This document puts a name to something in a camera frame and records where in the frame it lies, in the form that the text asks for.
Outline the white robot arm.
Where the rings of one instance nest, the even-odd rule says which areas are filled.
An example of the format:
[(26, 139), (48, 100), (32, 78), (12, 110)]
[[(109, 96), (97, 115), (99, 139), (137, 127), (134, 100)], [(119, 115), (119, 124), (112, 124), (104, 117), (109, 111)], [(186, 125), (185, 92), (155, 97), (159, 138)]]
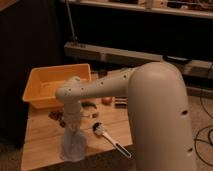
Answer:
[(82, 99), (125, 97), (137, 171), (197, 171), (186, 86), (174, 65), (151, 62), (88, 83), (71, 77), (55, 96), (69, 120)]

